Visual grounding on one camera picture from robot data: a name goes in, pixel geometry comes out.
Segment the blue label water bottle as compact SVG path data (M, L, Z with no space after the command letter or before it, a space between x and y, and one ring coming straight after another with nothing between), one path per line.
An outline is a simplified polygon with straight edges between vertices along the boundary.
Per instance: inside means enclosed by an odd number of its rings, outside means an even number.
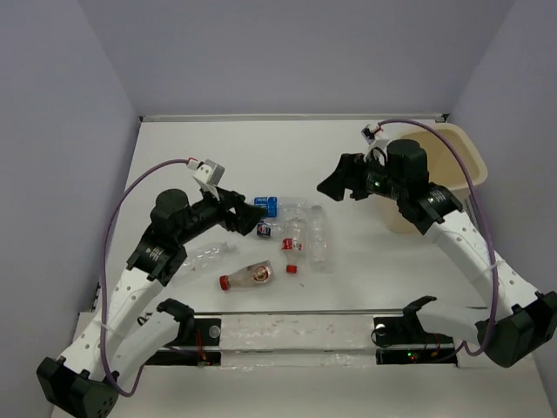
M266 209L265 216L269 219L293 216L308 208L307 199L294 196L255 196L252 203Z

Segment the red label cola bottle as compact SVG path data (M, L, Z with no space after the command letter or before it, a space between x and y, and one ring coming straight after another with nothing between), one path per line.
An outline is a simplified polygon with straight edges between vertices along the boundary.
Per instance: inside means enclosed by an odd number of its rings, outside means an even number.
M281 251L285 257L285 271L297 274L305 257L307 223L300 217L288 219L285 223Z

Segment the red cap clear bottle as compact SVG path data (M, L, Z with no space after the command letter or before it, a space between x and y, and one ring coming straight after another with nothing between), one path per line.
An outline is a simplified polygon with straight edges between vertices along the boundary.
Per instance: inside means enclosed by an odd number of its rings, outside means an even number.
M234 273L221 275L218 283L220 288L226 292L236 288L261 287L266 285L272 277L272 264L269 260L265 260L242 267Z

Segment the clear ribbed plastic bottle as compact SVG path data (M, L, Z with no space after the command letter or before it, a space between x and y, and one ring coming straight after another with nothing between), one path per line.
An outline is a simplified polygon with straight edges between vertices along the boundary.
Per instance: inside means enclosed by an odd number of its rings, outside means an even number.
M325 209L312 205L308 210L309 263L316 273L333 271L334 247Z

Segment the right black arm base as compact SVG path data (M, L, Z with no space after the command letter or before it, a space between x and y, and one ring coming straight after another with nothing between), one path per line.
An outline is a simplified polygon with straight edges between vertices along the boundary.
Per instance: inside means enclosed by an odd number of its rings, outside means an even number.
M380 366L458 364L453 338L416 330L403 317L375 317L370 338Z

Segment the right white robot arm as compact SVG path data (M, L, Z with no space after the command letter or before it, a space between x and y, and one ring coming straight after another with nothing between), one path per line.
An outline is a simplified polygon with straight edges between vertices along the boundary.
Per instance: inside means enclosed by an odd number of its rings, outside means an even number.
M400 330L408 340L444 334L511 367L552 339L556 294L540 292L489 250L459 200L429 179L426 151L418 142L394 140L382 160L371 152L344 153L317 189L335 201L346 191L354 200L378 195L395 201L403 218L443 251L487 305L456 307L423 296L403 309Z

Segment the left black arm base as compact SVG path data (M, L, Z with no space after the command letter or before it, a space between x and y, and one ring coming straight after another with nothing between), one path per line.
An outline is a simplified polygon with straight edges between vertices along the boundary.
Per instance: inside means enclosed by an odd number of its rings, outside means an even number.
M219 348L221 319L196 317L191 329L181 326L177 338L160 348L146 366L216 367L221 365Z

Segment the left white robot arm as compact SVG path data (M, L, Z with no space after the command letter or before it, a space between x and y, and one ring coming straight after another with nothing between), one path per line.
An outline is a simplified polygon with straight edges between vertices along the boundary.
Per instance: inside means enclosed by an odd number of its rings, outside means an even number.
M108 416L127 394L123 384L142 374L160 348L191 338L194 311L178 300L164 300L143 326L137 324L184 264L185 244L214 226L245 236L264 215L265 209L224 189L203 192L195 204L179 189L161 192L112 294L103 296L96 316L69 347L38 366L45 398L73 417Z

